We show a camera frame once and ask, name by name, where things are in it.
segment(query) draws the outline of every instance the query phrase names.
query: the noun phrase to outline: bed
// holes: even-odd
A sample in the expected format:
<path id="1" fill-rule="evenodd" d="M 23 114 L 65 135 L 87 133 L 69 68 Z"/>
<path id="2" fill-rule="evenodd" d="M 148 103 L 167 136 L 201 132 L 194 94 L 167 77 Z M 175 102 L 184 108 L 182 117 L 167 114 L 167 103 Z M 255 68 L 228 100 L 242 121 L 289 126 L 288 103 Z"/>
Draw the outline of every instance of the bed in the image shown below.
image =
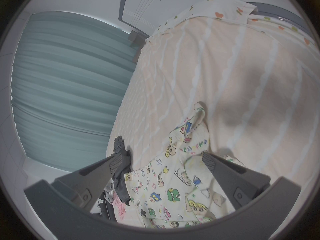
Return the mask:
<path id="1" fill-rule="evenodd" d="M 145 166 L 201 102 L 211 152 L 232 152 L 271 184 L 285 176 L 302 187 L 280 230 L 320 169 L 320 54 L 308 34 L 255 10 L 238 0 L 205 0 L 159 26 L 141 50 L 106 156 L 121 135 L 132 169 Z M 118 223 L 143 227 L 134 207 L 126 206 L 124 219 L 114 210 Z"/>

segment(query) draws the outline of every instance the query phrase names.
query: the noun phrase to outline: cartoon print pajamas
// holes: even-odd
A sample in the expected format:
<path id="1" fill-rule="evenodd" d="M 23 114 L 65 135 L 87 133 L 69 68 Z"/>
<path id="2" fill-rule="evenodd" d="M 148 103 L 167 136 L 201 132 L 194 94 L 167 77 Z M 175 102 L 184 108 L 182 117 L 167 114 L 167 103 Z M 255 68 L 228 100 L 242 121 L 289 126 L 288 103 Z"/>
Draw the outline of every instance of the cartoon print pajamas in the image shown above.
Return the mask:
<path id="1" fill-rule="evenodd" d="M 166 151 L 145 167 L 125 174 L 130 205 L 138 209 L 145 227 L 190 227 L 234 211 L 202 162 L 201 153 L 209 149 L 204 117 L 204 109 L 196 103 L 193 114 L 170 132 Z"/>

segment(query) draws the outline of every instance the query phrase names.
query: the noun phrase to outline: pink cloth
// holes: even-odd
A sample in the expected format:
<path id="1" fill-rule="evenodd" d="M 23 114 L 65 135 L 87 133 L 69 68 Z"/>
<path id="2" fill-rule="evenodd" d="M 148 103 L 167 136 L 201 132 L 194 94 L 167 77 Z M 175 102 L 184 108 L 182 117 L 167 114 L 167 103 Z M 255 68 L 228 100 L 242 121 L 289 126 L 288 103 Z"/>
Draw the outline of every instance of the pink cloth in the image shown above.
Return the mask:
<path id="1" fill-rule="evenodd" d="M 112 205 L 118 207 L 118 215 L 120 219 L 123 220 L 126 214 L 126 204 L 120 201 L 115 191 L 113 192 L 113 200 Z"/>

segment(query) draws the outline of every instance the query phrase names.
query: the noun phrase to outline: curtain fold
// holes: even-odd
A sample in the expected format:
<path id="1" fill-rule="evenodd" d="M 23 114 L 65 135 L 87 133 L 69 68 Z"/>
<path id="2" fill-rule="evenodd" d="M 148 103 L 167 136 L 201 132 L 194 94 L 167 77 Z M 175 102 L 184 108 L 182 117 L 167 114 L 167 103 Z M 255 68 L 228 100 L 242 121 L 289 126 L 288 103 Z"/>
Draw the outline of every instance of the curtain fold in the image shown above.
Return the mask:
<path id="1" fill-rule="evenodd" d="M 105 158 L 138 49 L 120 29 L 83 15 L 33 14 L 12 71 L 14 121 L 26 155 L 74 171 Z"/>

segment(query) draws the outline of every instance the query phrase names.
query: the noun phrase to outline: curtain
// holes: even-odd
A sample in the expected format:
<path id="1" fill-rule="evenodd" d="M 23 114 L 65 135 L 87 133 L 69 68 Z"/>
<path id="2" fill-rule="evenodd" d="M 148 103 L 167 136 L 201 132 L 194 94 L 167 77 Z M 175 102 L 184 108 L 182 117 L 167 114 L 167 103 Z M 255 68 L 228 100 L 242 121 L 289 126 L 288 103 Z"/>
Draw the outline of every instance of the curtain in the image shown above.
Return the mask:
<path id="1" fill-rule="evenodd" d="M 33 14 L 18 43 L 12 107 L 26 155 L 74 171 L 106 157 L 135 69 L 128 34 L 83 15 Z"/>

